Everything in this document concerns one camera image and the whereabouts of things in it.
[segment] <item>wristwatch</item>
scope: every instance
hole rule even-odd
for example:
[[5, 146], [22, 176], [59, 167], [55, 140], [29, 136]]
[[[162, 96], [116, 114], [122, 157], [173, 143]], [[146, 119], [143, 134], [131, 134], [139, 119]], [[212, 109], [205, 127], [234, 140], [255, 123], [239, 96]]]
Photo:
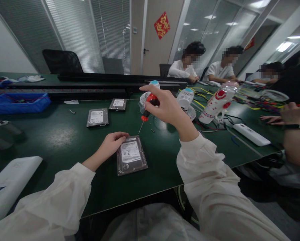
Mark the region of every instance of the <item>wristwatch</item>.
[[300, 125], [299, 124], [284, 125], [284, 130], [291, 130], [291, 129], [300, 129]]

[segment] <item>blue plastic bin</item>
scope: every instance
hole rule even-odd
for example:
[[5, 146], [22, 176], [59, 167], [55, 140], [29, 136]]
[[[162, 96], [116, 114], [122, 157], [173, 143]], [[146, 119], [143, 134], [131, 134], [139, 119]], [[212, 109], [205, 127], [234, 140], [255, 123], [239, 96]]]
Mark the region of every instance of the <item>blue plastic bin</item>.
[[[14, 103], [16, 100], [33, 100], [33, 103]], [[51, 104], [48, 94], [11, 93], [0, 95], [0, 114], [41, 113]]]

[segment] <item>screwdriver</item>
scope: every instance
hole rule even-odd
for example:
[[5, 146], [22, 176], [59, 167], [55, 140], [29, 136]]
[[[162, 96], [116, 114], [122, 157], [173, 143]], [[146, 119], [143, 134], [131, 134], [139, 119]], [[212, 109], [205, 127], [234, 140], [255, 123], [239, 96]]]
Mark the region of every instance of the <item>screwdriver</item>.
[[[158, 100], [158, 98], [154, 95], [154, 94], [150, 94], [146, 100], [146, 102], [149, 102], [150, 104], [152, 104], [153, 106], [159, 106], [160, 105], [160, 102]], [[143, 123], [145, 121], [148, 121], [149, 119], [149, 115], [150, 115], [150, 112], [147, 111], [147, 110], [144, 110], [144, 113], [143, 115], [141, 116], [141, 120], [142, 120], [142, 124], [141, 124], [141, 127], [140, 127], [140, 130], [139, 130], [139, 133], [138, 135], [140, 134], [140, 131], [142, 129], [142, 126], [143, 126]]]

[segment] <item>white sleeve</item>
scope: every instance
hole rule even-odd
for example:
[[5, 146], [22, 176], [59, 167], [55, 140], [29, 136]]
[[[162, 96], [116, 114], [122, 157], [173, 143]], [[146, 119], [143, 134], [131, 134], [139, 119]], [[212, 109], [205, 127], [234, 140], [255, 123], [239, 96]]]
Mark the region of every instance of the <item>white sleeve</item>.
[[169, 69], [169, 75], [177, 78], [188, 78], [190, 76], [189, 73], [178, 69], [178, 61], [175, 61]]
[[228, 78], [228, 77], [230, 77], [230, 76], [233, 76], [233, 75], [235, 75], [234, 70], [233, 70], [233, 67], [232, 67], [232, 66], [229, 66], [229, 67], [228, 67], [228, 72], [227, 72], [226, 78]]
[[215, 66], [214, 63], [212, 63], [212, 64], [209, 66], [209, 68], [208, 68], [208, 70], [207, 70], [207, 72], [206, 72], [206, 76], [209, 76], [209, 75], [211, 75], [211, 74], [213, 74], [213, 75], [216, 77], [216, 66]]
[[0, 240], [65, 240], [79, 228], [95, 173], [77, 163], [46, 190], [21, 199], [0, 221]]
[[199, 217], [200, 231], [218, 240], [289, 240], [238, 187], [239, 177], [201, 134], [181, 142], [177, 167], [184, 191]]

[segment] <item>hand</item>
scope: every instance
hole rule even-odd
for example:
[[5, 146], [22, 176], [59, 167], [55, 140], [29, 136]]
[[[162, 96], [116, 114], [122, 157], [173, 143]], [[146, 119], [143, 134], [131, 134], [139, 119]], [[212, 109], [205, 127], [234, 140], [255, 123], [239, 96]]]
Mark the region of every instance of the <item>hand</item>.
[[193, 75], [189, 75], [188, 79], [190, 79], [191, 83], [196, 82], [196, 77], [194, 77]]
[[114, 132], [107, 134], [95, 154], [85, 160], [82, 165], [89, 168], [91, 171], [95, 171], [105, 160], [117, 151], [128, 135], [129, 134], [126, 132]]
[[160, 90], [154, 85], [144, 85], [140, 90], [150, 91], [157, 96], [160, 107], [156, 108], [149, 102], [145, 102], [145, 108], [151, 114], [164, 122], [174, 125], [180, 135], [181, 141], [192, 141], [199, 135], [198, 130], [193, 125], [190, 117], [181, 109], [176, 98], [169, 90]]
[[284, 105], [284, 108], [281, 111], [281, 118], [286, 125], [300, 125], [300, 107], [297, 107], [295, 102], [290, 102], [288, 105]]
[[281, 116], [260, 116], [260, 119], [262, 121], [264, 120], [269, 120], [267, 121], [266, 123], [267, 124], [271, 124], [271, 125], [279, 125], [279, 126], [282, 126], [284, 125], [285, 123], [283, 122]]

